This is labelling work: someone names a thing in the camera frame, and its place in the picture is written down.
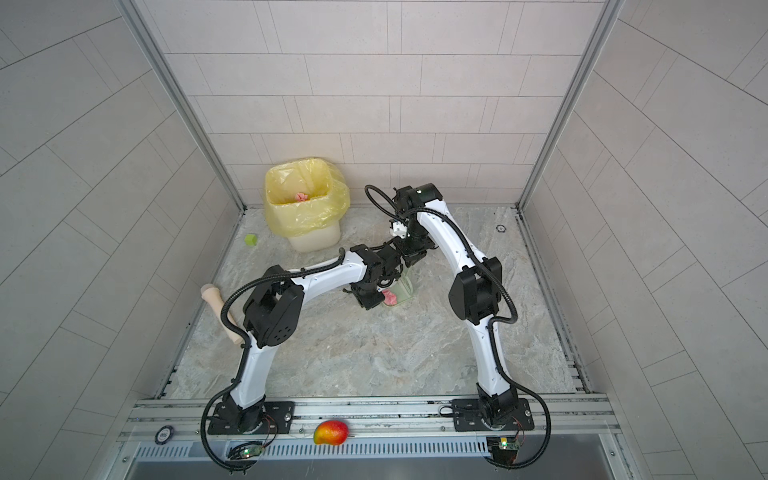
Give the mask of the green dustpan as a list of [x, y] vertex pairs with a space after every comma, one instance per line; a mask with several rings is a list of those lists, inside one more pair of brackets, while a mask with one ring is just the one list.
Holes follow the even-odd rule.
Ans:
[[398, 303], [395, 306], [410, 300], [414, 295], [415, 288], [410, 279], [409, 269], [404, 268], [400, 278], [386, 289], [397, 295]]

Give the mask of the beige bin yellow bag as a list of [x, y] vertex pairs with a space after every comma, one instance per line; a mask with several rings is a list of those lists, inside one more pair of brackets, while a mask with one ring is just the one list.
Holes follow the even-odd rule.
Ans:
[[[298, 192], [309, 196], [297, 202]], [[351, 204], [342, 172], [321, 158], [305, 158], [265, 174], [264, 215], [273, 234], [300, 253], [323, 250], [341, 239], [340, 221]]]

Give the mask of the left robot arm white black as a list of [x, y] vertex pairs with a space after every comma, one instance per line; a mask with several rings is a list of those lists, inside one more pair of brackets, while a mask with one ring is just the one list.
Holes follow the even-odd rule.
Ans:
[[385, 300], [383, 290], [399, 280], [403, 259], [390, 241], [380, 246], [341, 248], [338, 257], [308, 268], [286, 270], [278, 265], [238, 288], [223, 299], [218, 287], [206, 284], [201, 298], [211, 308], [233, 343], [241, 348], [237, 372], [229, 386], [213, 395], [204, 407], [200, 437], [209, 458], [230, 473], [246, 472], [256, 463], [246, 450], [258, 446], [246, 442], [226, 458], [214, 452], [208, 433], [211, 427], [227, 433], [251, 433], [267, 426], [264, 449], [277, 436], [278, 427], [265, 407], [266, 379], [278, 346], [296, 331], [303, 305], [309, 300], [348, 285], [348, 292], [370, 310]]

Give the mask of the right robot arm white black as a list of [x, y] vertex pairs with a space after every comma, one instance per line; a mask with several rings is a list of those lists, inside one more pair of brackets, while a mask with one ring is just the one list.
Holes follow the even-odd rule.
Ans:
[[[469, 328], [478, 368], [478, 406], [473, 411], [489, 429], [515, 430], [510, 440], [494, 440], [488, 462], [506, 470], [533, 465], [549, 446], [551, 414], [541, 395], [510, 376], [503, 358], [498, 325], [515, 323], [518, 312], [503, 285], [501, 262], [473, 246], [433, 184], [402, 187], [393, 197], [373, 185], [365, 186], [364, 191], [368, 200], [390, 218], [392, 238], [372, 249], [381, 264], [375, 268], [376, 287], [384, 290], [399, 282], [403, 271], [425, 258], [428, 251], [443, 253], [454, 273], [448, 301], [456, 317]], [[520, 397], [522, 393], [542, 407], [545, 433], [535, 453], [519, 461], [520, 436], [534, 427], [527, 416], [528, 401]]]

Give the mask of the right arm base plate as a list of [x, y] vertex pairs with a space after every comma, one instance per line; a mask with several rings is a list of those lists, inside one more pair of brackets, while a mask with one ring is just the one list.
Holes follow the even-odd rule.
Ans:
[[456, 398], [450, 414], [457, 432], [532, 431], [535, 423], [527, 399]]

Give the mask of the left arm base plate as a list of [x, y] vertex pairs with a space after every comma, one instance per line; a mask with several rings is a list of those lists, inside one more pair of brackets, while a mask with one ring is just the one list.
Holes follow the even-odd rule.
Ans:
[[296, 404], [261, 401], [247, 409], [232, 402], [219, 403], [207, 417], [206, 432], [213, 435], [287, 434]]

